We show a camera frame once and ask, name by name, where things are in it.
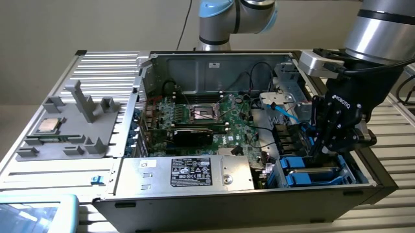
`power supply label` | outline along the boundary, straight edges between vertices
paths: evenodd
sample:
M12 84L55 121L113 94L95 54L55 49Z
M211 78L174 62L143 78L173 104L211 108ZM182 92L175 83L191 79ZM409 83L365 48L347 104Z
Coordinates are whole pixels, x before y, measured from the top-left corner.
M173 187L213 185L210 158L173 159L170 184Z

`blue frame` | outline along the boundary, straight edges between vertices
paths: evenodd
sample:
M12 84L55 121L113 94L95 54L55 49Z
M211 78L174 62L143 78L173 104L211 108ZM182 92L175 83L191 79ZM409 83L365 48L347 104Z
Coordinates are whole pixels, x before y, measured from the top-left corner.
M59 202L58 211L49 233L75 233L79 216L79 200L77 195L0 195L0 204L53 203Z

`white wall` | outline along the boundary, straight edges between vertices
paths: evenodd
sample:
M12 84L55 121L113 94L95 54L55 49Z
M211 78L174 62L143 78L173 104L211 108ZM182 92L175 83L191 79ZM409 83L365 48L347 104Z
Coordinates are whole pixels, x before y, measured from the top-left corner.
M0 104L39 104L77 50L174 50L190 0L0 0ZM198 44L194 0L182 50ZM279 1L269 33L234 49L341 48L361 3Z

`metal table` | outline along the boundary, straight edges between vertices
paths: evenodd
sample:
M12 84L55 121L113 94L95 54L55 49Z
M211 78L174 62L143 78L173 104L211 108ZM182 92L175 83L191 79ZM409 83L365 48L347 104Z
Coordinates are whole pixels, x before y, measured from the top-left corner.
M50 95L61 95L65 102L74 102L70 92L63 91L63 83L69 79L79 79L86 95L91 95L95 101L111 96L126 109L139 72L138 59L146 58L147 55L146 52L89 52L75 56ZM307 88L311 94L317 93L313 86ZM111 187L91 185L90 180L93 176L102 175L110 184L110 173L121 160L111 155L117 148L117 133L123 124L125 112L118 116L110 156L106 158L18 162L12 152L39 121L42 111L40 107L0 163L0 191L3 194L74 193L82 203L78 232L117 233L111 223L90 205L93 198ZM373 151L399 185L398 191L375 205L358 206L334 223L215 230L207 233L415 232L415 117L403 105L398 104L393 95L374 109L369 127L378 136L378 144Z

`motherboard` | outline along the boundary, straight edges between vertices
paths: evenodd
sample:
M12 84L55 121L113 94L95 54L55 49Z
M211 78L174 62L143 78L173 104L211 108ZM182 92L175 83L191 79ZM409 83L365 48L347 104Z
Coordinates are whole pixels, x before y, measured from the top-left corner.
M245 155L253 168L265 167L250 96L219 93L154 100L146 112L150 157Z

